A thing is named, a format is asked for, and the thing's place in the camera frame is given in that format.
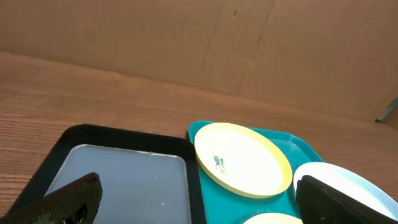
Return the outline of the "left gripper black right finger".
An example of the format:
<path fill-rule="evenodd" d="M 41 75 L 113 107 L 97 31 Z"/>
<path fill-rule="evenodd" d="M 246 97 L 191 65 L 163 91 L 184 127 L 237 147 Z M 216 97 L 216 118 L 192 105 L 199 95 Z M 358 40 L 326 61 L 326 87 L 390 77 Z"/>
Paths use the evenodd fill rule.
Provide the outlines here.
<path fill-rule="evenodd" d="M 296 204 L 303 224 L 397 224 L 396 219 L 310 175 L 297 183 Z"/>

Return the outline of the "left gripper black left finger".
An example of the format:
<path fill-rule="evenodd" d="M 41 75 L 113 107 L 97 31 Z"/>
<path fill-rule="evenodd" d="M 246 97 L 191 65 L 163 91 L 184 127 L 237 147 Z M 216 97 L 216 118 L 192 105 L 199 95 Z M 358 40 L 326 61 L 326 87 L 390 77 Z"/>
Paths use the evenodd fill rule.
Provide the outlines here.
<path fill-rule="evenodd" d="M 1 224 L 92 224 L 102 193 L 100 177 L 92 172 L 1 217 Z"/>

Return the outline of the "light blue plate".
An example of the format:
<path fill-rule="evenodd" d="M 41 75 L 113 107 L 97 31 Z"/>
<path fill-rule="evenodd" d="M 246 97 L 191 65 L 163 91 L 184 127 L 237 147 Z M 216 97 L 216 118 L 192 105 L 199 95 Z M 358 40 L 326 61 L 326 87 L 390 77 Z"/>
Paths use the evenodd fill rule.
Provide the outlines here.
<path fill-rule="evenodd" d="M 328 184 L 389 218 L 397 219 L 397 202 L 379 187 L 350 170 L 326 162 L 302 164 L 294 172 L 294 189 L 305 175 Z"/>

